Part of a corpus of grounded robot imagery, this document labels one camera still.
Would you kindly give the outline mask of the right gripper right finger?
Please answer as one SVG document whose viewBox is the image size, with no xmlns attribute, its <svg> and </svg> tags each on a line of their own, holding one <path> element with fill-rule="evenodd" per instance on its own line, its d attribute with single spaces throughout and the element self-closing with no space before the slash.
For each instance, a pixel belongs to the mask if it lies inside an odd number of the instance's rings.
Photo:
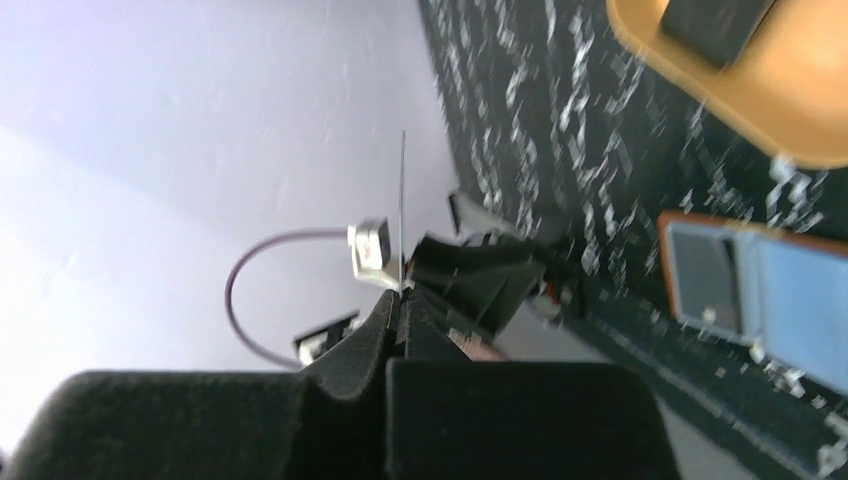
<svg viewBox="0 0 848 480">
<path fill-rule="evenodd" d="M 654 394 L 609 363 L 473 361 L 440 315 L 508 321 L 524 288 L 457 305 L 428 291 L 388 291 L 387 325 L 406 325 L 386 362 L 390 479 L 677 479 Z"/>
</svg>

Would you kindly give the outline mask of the brown leather card holder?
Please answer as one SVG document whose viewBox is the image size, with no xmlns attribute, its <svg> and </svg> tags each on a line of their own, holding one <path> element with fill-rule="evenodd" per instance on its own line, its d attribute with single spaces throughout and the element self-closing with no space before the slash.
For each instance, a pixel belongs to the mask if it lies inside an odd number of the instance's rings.
<svg viewBox="0 0 848 480">
<path fill-rule="evenodd" d="M 675 308 L 668 228 L 717 228 L 734 243 L 742 334 L 725 337 L 681 321 Z M 757 222 L 665 211 L 658 219 L 659 252 L 674 318 L 746 346 L 753 360 L 772 360 L 840 394 L 847 393 L 847 243 Z"/>
</svg>

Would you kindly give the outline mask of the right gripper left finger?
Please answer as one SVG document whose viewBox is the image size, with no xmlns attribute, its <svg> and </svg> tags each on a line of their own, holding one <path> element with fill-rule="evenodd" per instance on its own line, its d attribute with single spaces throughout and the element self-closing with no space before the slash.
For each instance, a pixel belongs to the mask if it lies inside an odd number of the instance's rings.
<svg viewBox="0 0 848 480">
<path fill-rule="evenodd" d="M 401 299 L 298 373 L 87 371 L 48 398 L 6 479 L 381 479 Z"/>
</svg>

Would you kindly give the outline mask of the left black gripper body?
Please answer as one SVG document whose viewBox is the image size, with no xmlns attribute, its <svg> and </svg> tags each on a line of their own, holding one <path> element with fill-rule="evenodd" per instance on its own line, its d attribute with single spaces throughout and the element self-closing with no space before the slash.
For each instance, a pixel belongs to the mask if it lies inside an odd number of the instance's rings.
<svg viewBox="0 0 848 480">
<path fill-rule="evenodd" d="M 408 262 L 414 289 L 443 315 L 442 324 L 482 338 L 497 336 L 546 273 L 527 241 L 448 244 L 426 236 Z"/>
</svg>

